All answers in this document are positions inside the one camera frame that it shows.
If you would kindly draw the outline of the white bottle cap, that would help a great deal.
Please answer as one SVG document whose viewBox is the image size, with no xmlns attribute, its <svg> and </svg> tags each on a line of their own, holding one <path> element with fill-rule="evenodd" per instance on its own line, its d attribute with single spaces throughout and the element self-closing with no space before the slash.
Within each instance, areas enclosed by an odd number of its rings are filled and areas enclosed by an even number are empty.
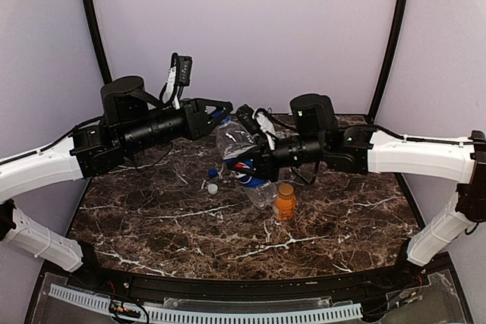
<svg viewBox="0 0 486 324">
<path fill-rule="evenodd" d="M 216 194 L 218 192 L 218 186 L 216 184 L 208 184 L 207 191 L 209 194 Z"/>
</svg>

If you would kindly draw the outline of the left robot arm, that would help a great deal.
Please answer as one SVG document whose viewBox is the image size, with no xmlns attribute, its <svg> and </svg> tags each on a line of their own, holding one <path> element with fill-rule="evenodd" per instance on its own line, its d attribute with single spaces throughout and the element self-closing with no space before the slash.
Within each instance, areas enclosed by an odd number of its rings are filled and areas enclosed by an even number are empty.
<svg viewBox="0 0 486 324">
<path fill-rule="evenodd" d="M 167 103 L 150 95 L 139 76 L 101 89 L 103 115 L 75 126 L 55 142 L 1 161 L 1 240 L 61 267 L 77 271 L 91 291 L 107 284 L 89 244 L 62 237 L 29 218 L 14 203 L 23 193 L 52 184 L 104 175 L 146 149 L 178 138 L 212 133 L 232 111 L 230 102 L 183 99 Z"/>
</svg>

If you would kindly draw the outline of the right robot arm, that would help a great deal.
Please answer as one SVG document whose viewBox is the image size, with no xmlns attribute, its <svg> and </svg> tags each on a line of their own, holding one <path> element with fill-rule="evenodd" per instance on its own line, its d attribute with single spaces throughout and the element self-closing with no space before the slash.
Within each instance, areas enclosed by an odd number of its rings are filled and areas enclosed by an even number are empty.
<svg viewBox="0 0 486 324">
<path fill-rule="evenodd" d="M 395 134 L 377 125 L 339 127 L 329 96 L 315 93 L 290 102 L 295 135 L 262 138 L 227 156 L 227 166 L 264 180 L 276 180 L 281 168 L 324 162 L 346 173 L 403 173 L 456 182 L 445 207 L 406 244 L 403 259 L 387 281 L 395 289 L 415 279 L 446 245 L 485 221 L 485 135 L 432 138 Z"/>
</svg>

